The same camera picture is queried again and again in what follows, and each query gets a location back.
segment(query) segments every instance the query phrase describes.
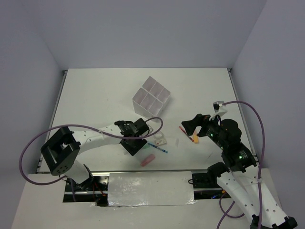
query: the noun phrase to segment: pen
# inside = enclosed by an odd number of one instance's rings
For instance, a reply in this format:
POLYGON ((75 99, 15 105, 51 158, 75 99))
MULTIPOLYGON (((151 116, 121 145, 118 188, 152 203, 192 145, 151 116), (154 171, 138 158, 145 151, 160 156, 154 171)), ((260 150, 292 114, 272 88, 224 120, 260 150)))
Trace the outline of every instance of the pen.
POLYGON ((147 144, 149 144, 150 146, 152 146, 152 147, 155 147, 156 149, 159 149, 160 151, 162 151, 162 152, 165 152, 165 153, 168 153, 165 149, 162 149, 162 148, 160 148, 160 147, 158 147, 158 146, 155 146, 154 144, 151 144, 151 143, 147 143, 147 144))
POLYGON ((183 130, 183 128, 182 128, 181 126, 179 126, 179 128, 182 130, 182 132, 183 132, 192 142, 194 142, 194 140, 193 140, 190 136, 187 135, 186 131, 183 130))

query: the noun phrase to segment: blue pen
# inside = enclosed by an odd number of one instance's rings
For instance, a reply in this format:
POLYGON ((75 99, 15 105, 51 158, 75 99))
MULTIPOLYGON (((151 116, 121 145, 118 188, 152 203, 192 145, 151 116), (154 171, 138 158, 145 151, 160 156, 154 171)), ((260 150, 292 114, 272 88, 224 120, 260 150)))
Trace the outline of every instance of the blue pen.
POLYGON ((160 147, 155 146, 154 144, 151 144, 151 143, 149 143, 149 142, 148 142, 147 144, 149 144, 149 145, 152 146, 152 147, 155 147, 156 149, 159 149, 159 150, 162 151, 162 152, 168 153, 165 149, 161 149, 160 147))

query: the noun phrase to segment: white table surface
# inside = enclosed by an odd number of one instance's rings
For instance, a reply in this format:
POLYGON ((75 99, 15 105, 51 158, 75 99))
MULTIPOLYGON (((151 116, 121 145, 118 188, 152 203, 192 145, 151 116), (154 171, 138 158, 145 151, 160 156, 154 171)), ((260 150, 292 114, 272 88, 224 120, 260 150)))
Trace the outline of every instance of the white table surface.
MULTIPOLYGON (((77 159, 91 171, 195 170, 207 169, 222 161, 221 149, 209 138, 200 138, 196 145, 178 126, 196 114, 213 114, 215 101, 236 100, 226 68, 69 69, 52 126, 104 127, 117 120, 136 121, 141 116, 134 112, 132 98, 149 76, 171 92, 169 104, 161 114, 162 132, 168 141, 162 148, 168 154, 151 148, 156 159, 141 167, 137 159, 124 154, 121 145, 115 145, 93 149, 77 159)), ((223 118, 234 119, 239 124, 242 142, 250 149, 238 105, 227 108, 223 118)), ((154 122, 149 124, 154 129, 159 126, 154 122)), ((44 160, 39 171, 49 172, 44 160)))
MULTIPOLYGON (((37 182, 54 179, 51 174, 34 174, 37 182)), ((262 177, 275 200, 279 202, 268 169, 262 177)), ((65 182, 49 186, 26 183, 15 215, 12 229, 215 229, 223 213, 217 199, 199 200, 180 206, 96 207, 93 203, 63 203, 65 182)), ((227 209, 232 199, 224 199, 227 209)), ((230 214, 240 214, 234 206, 230 214)), ((248 229, 246 217, 226 217, 222 229, 248 229)))

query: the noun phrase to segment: marker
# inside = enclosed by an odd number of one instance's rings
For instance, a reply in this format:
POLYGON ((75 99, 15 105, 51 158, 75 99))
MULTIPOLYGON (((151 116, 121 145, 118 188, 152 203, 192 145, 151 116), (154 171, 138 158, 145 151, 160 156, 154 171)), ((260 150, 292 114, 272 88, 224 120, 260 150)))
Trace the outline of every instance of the marker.
POLYGON ((179 126, 179 128, 182 130, 182 132, 183 132, 192 142, 194 142, 194 140, 193 140, 190 136, 187 135, 186 131, 183 130, 183 128, 182 128, 181 126, 179 126))
POLYGON ((152 146, 152 147, 155 147, 156 149, 159 149, 160 151, 162 151, 162 152, 165 152, 165 153, 168 153, 165 149, 162 149, 162 148, 160 148, 160 147, 158 147, 158 146, 155 146, 154 144, 151 144, 151 143, 147 143, 147 144, 149 144, 150 146, 152 146))
POLYGON ((196 131, 196 130, 195 130, 194 133, 193 133, 193 139, 194 139, 194 143, 195 143, 195 144, 198 144, 198 143, 199 143, 199 139, 198 139, 197 131, 196 131))

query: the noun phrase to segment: small white object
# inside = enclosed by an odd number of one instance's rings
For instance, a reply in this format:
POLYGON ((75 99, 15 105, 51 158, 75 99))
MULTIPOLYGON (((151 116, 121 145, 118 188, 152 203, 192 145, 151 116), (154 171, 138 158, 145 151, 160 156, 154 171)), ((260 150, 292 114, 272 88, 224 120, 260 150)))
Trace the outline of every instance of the small white object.
POLYGON ((156 133, 153 137, 154 137, 154 139, 156 139, 155 143, 156 143, 157 146, 162 146, 162 145, 167 144, 167 141, 164 137, 164 134, 161 131, 156 133))
POLYGON ((145 118, 160 116, 169 101, 170 94, 170 91, 155 79, 148 77, 132 98, 135 113, 145 118))
POLYGON ((220 117, 222 117, 225 113, 227 113, 228 110, 225 108, 225 106, 222 106, 222 104, 219 105, 219 109, 216 113, 214 113, 210 118, 209 120, 214 120, 216 115, 219 115, 220 117))
POLYGON ((261 183, 263 181, 263 179, 262 178, 260 178, 260 179, 257 179, 257 181, 256 182, 253 182, 253 184, 258 184, 258 183, 261 183))
POLYGON ((167 141, 165 138, 162 138, 162 139, 155 140, 155 143, 157 146, 162 146, 162 145, 167 144, 167 141))

